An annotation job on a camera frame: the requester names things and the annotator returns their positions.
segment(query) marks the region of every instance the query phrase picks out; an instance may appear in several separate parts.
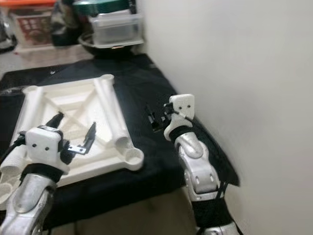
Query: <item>cylindrical tube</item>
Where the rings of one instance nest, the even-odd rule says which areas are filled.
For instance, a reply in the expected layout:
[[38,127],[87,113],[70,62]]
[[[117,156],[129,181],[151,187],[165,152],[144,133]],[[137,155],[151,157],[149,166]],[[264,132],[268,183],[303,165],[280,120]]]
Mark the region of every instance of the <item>cylindrical tube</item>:
[[119,121],[114,115],[114,111],[112,109],[112,105],[110,104],[108,98],[105,95],[105,91],[102,88],[101,78],[94,80],[94,86],[96,92],[98,93],[100,103],[105,111],[105,116],[108,120],[110,129],[112,131],[113,141],[116,144],[121,138],[128,138],[128,133],[125,129],[120,126]]
[[102,80],[102,84],[108,86],[108,90],[109,92],[109,96],[107,97],[108,100],[110,100],[111,103],[111,107],[115,113],[115,115],[117,116],[117,121],[120,124],[120,127],[127,131],[127,126],[124,120],[124,116],[121,110],[121,107],[119,106],[117,97],[116,97],[116,93],[113,87],[113,75],[111,74],[106,74],[102,76],[103,80]]
[[[28,131],[33,127],[33,122],[38,114],[38,108],[42,100],[42,87],[28,87],[24,92],[34,92],[34,94],[31,97],[29,95],[26,96],[11,143],[16,140],[20,131]],[[26,147],[24,145],[16,147],[3,161],[0,171],[9,178],[20,174],[26,166],[25,155]]]

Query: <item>white wall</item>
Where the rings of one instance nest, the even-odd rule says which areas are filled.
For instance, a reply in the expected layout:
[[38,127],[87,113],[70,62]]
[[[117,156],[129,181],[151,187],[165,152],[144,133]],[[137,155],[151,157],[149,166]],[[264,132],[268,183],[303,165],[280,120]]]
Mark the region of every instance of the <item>white wall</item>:
[[245,235],[313,234],[313,1],[143,0],[147,53],[237,169]]

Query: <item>floor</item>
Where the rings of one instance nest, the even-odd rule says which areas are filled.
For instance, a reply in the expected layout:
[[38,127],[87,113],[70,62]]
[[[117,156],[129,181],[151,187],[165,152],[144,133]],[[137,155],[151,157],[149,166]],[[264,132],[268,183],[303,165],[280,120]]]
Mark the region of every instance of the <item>floor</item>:
[[183,189],[67,224],[52,235],[194,235],[195,223]]
[[22,69],[24,69],[24,66],[18,55],[13,52],[0,54],[0,80],[6,72]]

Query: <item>black velcro strap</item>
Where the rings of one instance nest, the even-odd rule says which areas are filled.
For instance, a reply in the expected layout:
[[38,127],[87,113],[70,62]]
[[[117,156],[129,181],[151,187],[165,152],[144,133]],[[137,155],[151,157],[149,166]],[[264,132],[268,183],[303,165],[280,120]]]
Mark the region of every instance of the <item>black velcro strap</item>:
[[182,134],[188,133],[188,132],[193,132],[193,129],[188,126],[179,126],[175,128],[173,131],[170,133],[170,138],[172,143],[175,143],[175,140],[181,136]]
[[29,164],[25,167],[25,169],[22,172],[20,181],[23,181],[25,176],[30,173],[45,176],[53,180],[55,183],[59,182],[61,176],[63,175],[63,171],[61,171],[58,168],[55,168],[50,165],[41,164],[41,163],[35,163],[35,164]]
[[197,226],[200,228],[223,226],[233,221],[224,198],[192,202],[192,206]]

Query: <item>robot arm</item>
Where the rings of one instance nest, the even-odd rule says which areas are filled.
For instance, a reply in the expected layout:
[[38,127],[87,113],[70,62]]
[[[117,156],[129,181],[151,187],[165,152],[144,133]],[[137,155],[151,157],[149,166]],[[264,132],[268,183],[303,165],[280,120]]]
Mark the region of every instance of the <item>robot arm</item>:
[[[174,95],[169,101],[164,105],[166,112],[162,118],[167,125],[164,136],[174,143],[178,151],[197,223],[197,234],[238,235],[236,224],[224,200],[226,185],[220,183],[215,168],[209,162],[208,148],[192,130],[194,96]],[[154,114],[148,116],[156,127]]]
[[52,207],[53,194],[61,176],[68,174],[68,164],[76,153],[85,155],[95,139],[95,123],[86,134],[83,146],[73,146],[56,129],[63,118],[59,113],[44,126],[23,132],[19,143],[25,144],[32,164],[21,175],[21,185],[10,196],[1,235],[39,235]]

